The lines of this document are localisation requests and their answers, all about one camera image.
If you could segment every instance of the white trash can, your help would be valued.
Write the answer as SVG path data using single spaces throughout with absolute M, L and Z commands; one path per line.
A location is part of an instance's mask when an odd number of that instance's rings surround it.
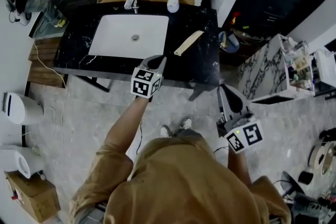
M 35 100 L 19 93 L 7 93 L 7 96 L 3 98 L 2 110 L 15 124 L 35 124 L 43 118 L 42 106 Z

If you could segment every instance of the gray floor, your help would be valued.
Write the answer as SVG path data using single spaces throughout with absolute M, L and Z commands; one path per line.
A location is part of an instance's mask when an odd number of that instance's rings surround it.
M 236 78 L 234 70 L 222 72 L 225 78 Z M 101 80 L 106 86 L 108 80 Z M 99 148 L 111 125 L 132 102 L 129 82 L 113 81 L 110 93 L 104 93 L 76 77 L 69 77 L 68 89 L 57 89 L 33 84 L 30 96 L 47 109 L 38 125 L 31 125 L 27 134 L 28 145 L 38 147 L 45 158 L 45 173 L 58 191 L 65 221 L 69 199 L 86 179 L 95 151 Z M 142 120 L 141 148 L 159 137 L 160 127 L 169 125 L 173 130 L 187 115 L 193 119 L 193 129 L 200 132 L 213 150 L 227 142 L 219 139 L 216 121 L 219 119 L 216 91 L 204 92 L 194 102 L 188 102 L 191 90 L 162 87 L 154 96 Z M 265 141 L 246 152 L 253 180 L 267 175 L 272 182 L 280 179 L 286 170 L 295 179 L 306 169 L 311 148 L 323 130 L 336 127 L 336 100 L 323 97 L 285 102 L 276 105 L 252 104 L 251 109 L 261 119 Z M 140 142 L 140 130 L 128 151 L 134 160 Z M 216 159 L 227 163 L 227 151 L 220 150 Z M 303 186 L 308 195 L 315 197 L 332 184 L 335 173 L 321 177 L 315 172 L 310 186 Z

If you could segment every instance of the black marble countertop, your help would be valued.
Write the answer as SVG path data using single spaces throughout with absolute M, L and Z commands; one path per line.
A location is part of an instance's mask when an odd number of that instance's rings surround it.
M 105 3 L 82 6 L 64 33 L 54 59 L 56 71 L 78 76 L 118 79 L 115 75 L 132 75 L 141 59 L 90 56 L 92 39 L 100 19 L 106 14 L 134 14 L 125 10 L 123 3 Z M 177 13 L 167 11 L 166 3 L 139 2 L 139 14 L 169 17 L 164 55 L 167 63 L 165 80 L 194 82 L 209 86 L 219 84 L 219 44 L 216 11 L 190 5 L 180 5 Z M 202 36 L 182 56 L 174 51 L 193 32 L 202 30 Z M 130 76 L 119 76 L 129 80 Z

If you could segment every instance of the sink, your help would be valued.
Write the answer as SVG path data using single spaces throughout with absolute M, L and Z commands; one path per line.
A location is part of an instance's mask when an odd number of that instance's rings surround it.
M 158 15 L 104 15 L 89 55 L 144 59 L 162 55 L 169 18 Z

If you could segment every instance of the brown shirt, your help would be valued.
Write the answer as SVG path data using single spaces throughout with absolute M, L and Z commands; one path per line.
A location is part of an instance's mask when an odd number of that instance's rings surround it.
M 88 179 L 73 197 L 70 223 L 108 200 L 104 223 L 290 223 L 290 211 L 267 177 L 249 188 L 218 163 L 202 138 L 159 138 L 133 162 L 103 145 Z

